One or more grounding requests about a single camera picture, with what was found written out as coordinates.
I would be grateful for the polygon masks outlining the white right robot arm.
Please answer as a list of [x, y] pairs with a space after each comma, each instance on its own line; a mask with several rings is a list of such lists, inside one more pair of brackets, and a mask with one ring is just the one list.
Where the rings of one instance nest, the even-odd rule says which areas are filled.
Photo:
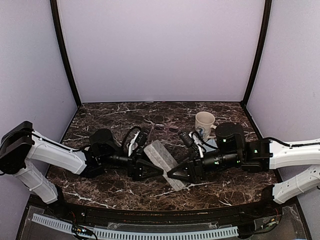
[[222, 123], [215, 129], [216, 146], [206, 153], [196, 153], [167, 172], [171, 179], [197, 184], [208, 172], [229, 168], [241, 168], [248, 173], [267, 172], [284, 167], [309, 167], [296, 176], [269, 185], [262, 190], [261, 201], [255, 205], [255, 213], [266, 217], [287, 200], [320, 184], [319, 139], [283, 142], [273, 137], [246, 142], [240, 124]]

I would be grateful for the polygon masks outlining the grey glasses case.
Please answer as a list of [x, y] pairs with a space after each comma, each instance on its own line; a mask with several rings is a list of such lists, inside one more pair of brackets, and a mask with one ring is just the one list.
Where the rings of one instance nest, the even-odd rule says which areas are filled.
[[162, 176], [174, 191], [178, 192], [186, 187], [187, 184], [185, 182], [168, 177], [168, 172], [176, 167], [178, 163], [159, 140], [147, 145], [143, 151], [154, 165], [163, 170]]

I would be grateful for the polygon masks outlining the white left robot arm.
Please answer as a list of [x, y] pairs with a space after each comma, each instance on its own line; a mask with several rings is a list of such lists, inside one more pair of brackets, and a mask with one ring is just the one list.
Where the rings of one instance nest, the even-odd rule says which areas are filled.
[[70, 171], [83, 178], [92, 179], [105, 173], [103, 165], [115, 163], [127, 168], [127, 175], [134, 181], [161, 176], [164, 171], [143, 155], [148, 131], [137, 127], [128, 155], [124, 147], [118, 146], [112, 132], [99, 129], [89, 137], [89, 144], [71, 148], [44, 137], [33, 129], [33, 124], [24, 121], [5, 134], [0, 142], [0, 171], [19, 179], [29, 191], [51, 205], [51, 210], [60, 218], [71, 213], [65, 203], [62, 190], [49, 182], [33, 165], [40, 161]]

